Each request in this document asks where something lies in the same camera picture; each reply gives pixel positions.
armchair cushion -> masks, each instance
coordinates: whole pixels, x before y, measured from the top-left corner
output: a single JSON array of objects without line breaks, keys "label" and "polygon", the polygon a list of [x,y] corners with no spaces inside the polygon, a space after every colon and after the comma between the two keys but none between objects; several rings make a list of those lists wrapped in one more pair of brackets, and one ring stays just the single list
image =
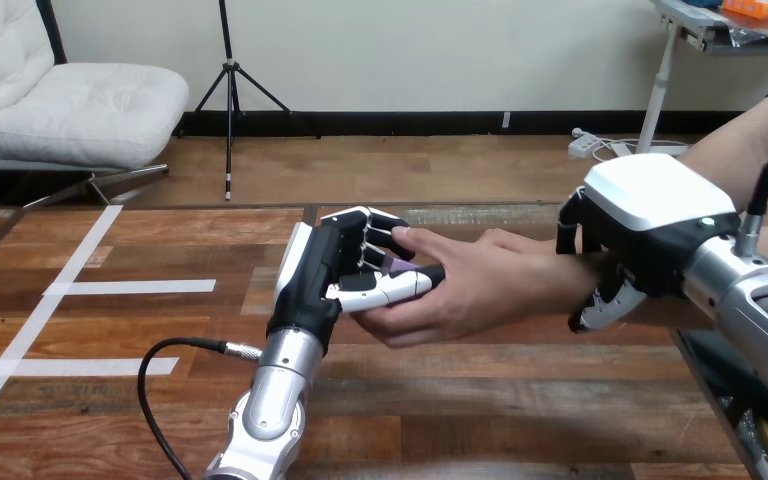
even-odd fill
[{"label": "armchair cushion", "polygon": [[169,142],[188,97],[186,81],[163,68],[58,65],[0,110],[0,159],[142,167]]}]

white armchair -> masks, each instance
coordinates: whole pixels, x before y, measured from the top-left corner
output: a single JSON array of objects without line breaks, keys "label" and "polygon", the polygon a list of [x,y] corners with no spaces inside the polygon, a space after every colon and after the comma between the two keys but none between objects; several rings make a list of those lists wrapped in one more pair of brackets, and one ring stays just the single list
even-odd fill
[{"label": "white armchair", "polygon": [[54,65],[34,0],[0,0],[0,170],[85,170],[85,182],[35,202],[162,175],[189,88],[177,73],[130,64]]}]

table leg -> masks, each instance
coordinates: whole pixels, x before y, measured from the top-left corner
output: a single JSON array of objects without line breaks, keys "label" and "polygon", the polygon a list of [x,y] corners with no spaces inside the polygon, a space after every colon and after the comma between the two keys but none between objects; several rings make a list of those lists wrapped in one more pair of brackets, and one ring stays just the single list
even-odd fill
[{"label": "table leg", "polygon": [[655,86],[652,88],[652,97],[649,99],[649,107],[646,109],[646,120],[643,121],[643,131],[640,133],[636,153],[648,153],[652,147],[655,128],[658,126],[658,118],[661,116],[661,108],[664,106],[664,98],[667,96],[667,88],[670,84],[670,73],[673,68],[675,49],[681,38],[680,33],[681,27],[670,22],[667,48],[664,51],[664,58],[661,60],[661,70],[655,77]]}]

human thumb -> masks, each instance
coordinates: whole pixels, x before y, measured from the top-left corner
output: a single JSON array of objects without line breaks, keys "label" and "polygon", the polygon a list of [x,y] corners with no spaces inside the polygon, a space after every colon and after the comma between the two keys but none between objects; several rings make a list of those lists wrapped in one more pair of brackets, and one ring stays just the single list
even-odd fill
[{"label": "human thumb", "polygon": [[442,261],[452,251],[454,240],[424,228],[393,228],[393,239],[399,245],[416,253]]}]

human hand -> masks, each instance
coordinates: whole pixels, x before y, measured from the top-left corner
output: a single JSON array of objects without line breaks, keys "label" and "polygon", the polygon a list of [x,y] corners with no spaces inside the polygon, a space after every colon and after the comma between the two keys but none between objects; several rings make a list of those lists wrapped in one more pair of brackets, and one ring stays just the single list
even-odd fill
[{"label": "human hand", "polygon": [[403,247],[438,261],[446,279],[412,302],[354,314],[391,348],[454,340],[528,316],[579,307],[598,274],[547,242],[491,230],[475,243],[425,229],[394,229]]}]

